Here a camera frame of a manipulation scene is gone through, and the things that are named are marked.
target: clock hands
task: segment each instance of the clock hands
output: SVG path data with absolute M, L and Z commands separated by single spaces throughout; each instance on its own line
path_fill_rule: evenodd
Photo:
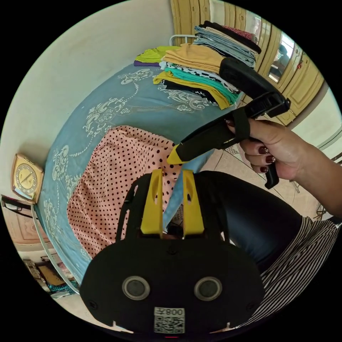
M 32 174 L 33 172 L 31 172 L 23 181 L 21 181 L 21 183 L 24 183 Z

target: yellow clamp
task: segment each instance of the yellow clamp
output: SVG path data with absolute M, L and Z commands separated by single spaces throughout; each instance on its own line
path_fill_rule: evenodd
M 162 169 L 153 170 L 140 230 L 143 234 L 163 235 Z
M 143 234 L 163 234 L 162 170 L 152 171 L 141 222 Z M 183 234 L 197 235 L 204 232 L 202 213 L 192 170 L 183 170 Z

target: stack of folded clothes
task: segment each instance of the stack of folded clothes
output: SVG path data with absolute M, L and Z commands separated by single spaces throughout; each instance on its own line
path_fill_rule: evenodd
M 239 89 L 219 76 L 223 58 L 237 59 L 255 67 L 255 55 L 261 52 L 253 35 L 205 21 L 195 27 L 198 32 L 193 44 L 182 44 L 178 49 L 165 51 L 159 63 L 163 70 L 153 79 L 167 89 L 196 93 L 217 103 L 220 109 L 233 105 Z
M 147 49 L 138 55 L 134 61 L 135 66 L 159 67 L 161 58 L 167 50 L 176 50 L 179 46 L 159 46 L 153 49 Z

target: yellow cloth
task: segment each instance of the yellow cloth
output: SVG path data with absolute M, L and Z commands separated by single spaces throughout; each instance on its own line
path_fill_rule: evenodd
M 147 49 L 144 53 L 137 56 L 135 60 L 142 63 L 160 63 L 167 50 L 179 48 L 179 46 L 158 46 L 154 49 Z
M 223 57 L 210 47 L 185 43 L 181 44 L 178 50 L 166 51 L 163 61 L 218 74 L 222 59 Z
M 214 87 L 211 87 L 211 86 L 204 84 L 204 83 L 190 82 L 190 81 L 186 81 L 183 79 L 179 79 L 177 77 L 174 77 L 171 71 L 161 72 L 158 76 L 156 76 L 153 79 L 153 83 L 159 84 L 164 79 L 171 81 L 171 82 L 174 82 L 174 83 L 177 83 L 177 84 L 181 84 L 183 86 L 187 86 L 187 87 L 191 87 L 191 88 L 200 88 L 200 89 L 204 89 L 204 90 L 208 91 L 212 95 L 212 97 L 215 99 L 215 101 L 217 102 L 220 109 L 226 109 L 230 106 L 226 97 L 223 94 L 221 94 Z

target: teal cloth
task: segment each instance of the teal cloth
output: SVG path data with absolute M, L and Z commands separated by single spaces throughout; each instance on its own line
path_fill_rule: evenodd
M 221 94 L 223 94 L 226 97 L 226 99 L 228 100 L 228 102 L 230 104 L 234 104 L 236 99 L 239 96 L 238 94 L 231 93 L 222 84 L 220 84 L 216 81 L 213 81 L 209 78 L 193 75 L 193 74 L 190 74 L 188 72 L 184 72 L 182 70 L 172 69 L 172 68 L 166 67 L 165 72 L 167 72 L 167 71 L 171 71 L 172 74 L 179 79 L 183 79 L 185 81 L 190 81 L 190 82 L 207 84 L 207 85 L 217 89 Z

